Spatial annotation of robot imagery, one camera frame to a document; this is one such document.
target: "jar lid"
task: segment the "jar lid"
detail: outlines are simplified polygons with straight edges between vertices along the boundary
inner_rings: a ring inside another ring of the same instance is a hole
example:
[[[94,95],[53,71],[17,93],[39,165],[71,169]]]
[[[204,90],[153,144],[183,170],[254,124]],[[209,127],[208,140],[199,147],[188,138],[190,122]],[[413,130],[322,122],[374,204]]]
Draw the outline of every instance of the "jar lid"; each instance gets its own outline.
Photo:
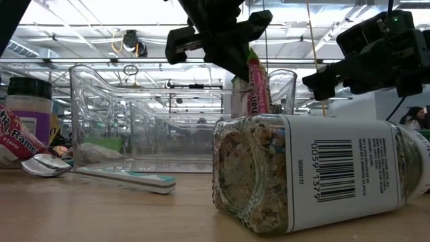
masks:
[[[415,198],[417,196],[420,196],[421,194],[424,194],[430,189],[430,142],[417,131],[408,131],[409,134],[411,134],[411,138],[414,139],[415,144],[418,145],[423,162],[423,174],[421,176],[421,179],[416,188],[410,194],[410,198]]]
[[[52,84],[31,77],[11,77],[7,94],[52,99]]]

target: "metal spoon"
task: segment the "metal spoon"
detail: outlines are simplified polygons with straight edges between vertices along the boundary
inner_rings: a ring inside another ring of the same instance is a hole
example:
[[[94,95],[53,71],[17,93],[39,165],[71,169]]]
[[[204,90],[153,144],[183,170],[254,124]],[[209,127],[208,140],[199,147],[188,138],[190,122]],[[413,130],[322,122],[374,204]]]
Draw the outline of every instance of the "metal spoon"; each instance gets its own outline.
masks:
[[[22,161],[22,169],[40,177],[56,177],[72,169],[72,166],[49,154],[37,154]]]

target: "person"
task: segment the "person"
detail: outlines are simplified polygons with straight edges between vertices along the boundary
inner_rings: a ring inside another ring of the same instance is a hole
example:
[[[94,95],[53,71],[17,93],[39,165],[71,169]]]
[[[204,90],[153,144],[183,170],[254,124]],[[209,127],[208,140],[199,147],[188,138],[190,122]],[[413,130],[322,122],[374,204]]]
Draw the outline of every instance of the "person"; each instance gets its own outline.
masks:
[[[413,129],[426,129],[425,112],[422,107],[411,107],[409,111],[400,119],[400,124],[403,124]]]

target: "table surface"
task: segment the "table surface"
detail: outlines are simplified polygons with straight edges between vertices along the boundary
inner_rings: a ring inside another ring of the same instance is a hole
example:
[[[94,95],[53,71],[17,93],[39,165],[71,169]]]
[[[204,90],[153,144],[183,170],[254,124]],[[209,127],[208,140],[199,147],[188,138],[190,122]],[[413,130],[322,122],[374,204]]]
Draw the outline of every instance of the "table surface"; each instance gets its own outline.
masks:
[[[402,209],[277,237],[258,237],[212,204],[211,175],[175,174],[158,195],[66,174],[0,171],[2,241],[430,241],[430,194]]]

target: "jar label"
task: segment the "jar label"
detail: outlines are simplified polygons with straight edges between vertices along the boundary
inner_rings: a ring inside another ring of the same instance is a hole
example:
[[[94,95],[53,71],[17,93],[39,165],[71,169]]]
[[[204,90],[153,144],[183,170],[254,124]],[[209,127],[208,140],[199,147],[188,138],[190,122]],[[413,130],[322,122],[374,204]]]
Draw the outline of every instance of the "jar label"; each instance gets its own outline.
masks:
[[[291,214],[287,233],[401,205],[395,136],[387,122],[281,117]]]
[[[49,145],[51,115],[41,112],[15,111],[22,124],[46,147]]]
[[[415,144],[418,145],[423,160],[423,175],[418,186],[411,194],[411,198],[415,198],[430,189],[430,142],[419,132],[410,128],[405,129],[409,131],[411,138],[415,141]]]

